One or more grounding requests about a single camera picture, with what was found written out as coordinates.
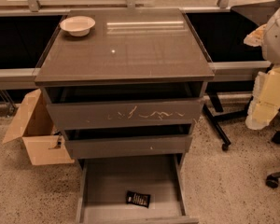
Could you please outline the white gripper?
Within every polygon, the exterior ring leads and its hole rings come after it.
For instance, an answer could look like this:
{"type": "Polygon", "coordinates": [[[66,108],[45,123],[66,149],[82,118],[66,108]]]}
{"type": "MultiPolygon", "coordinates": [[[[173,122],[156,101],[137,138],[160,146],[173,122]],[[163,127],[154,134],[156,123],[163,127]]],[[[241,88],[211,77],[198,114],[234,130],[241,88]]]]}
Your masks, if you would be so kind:
{"type": "MultiPolygon", "coordinates": [[[[280,8],[263,24],[247,35],[244,43],[251,47],[262,44],[262,56],[280,64],[280,8]]],[[[280,109],[280,66],[268,73],[259,72],[253,88],[253,99],[247,111],[245,125],[251,130],[268,126],[280,109]]]]}

